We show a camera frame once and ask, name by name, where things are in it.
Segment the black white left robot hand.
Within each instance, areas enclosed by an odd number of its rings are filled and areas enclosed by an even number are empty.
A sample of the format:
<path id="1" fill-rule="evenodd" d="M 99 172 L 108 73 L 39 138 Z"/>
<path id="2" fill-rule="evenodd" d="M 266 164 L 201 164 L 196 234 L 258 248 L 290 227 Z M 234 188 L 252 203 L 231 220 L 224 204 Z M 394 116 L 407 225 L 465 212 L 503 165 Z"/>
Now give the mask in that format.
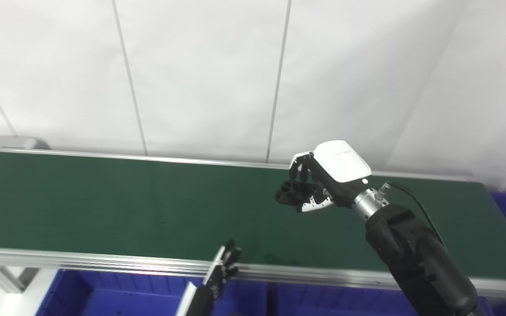
<path id="1" fill-rule="evenodd" d="M 200 286 L 188 282 L 175 315 L 210 316 L 228 280 L 239 273 L 236 266 L 242 250 L 231 239 L 214 256 Z"/>

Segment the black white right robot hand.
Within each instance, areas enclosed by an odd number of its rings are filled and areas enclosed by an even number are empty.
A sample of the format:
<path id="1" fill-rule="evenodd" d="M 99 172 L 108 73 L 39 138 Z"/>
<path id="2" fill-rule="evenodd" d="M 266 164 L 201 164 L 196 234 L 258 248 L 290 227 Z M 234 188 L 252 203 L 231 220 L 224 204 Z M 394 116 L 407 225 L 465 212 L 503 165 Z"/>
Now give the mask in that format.
<path id="1" fill-rule="evenodd" d="M 295 154 L 289 177 L 299 176 L 302 196 L 293 206 L 297 212 L 311 212 L 334 204 L 353 209 L 355 199 L 365 191 L 363 179 L 371 176 L 368 163 L 344 140 L 321 143 L 312 151 Z"/>

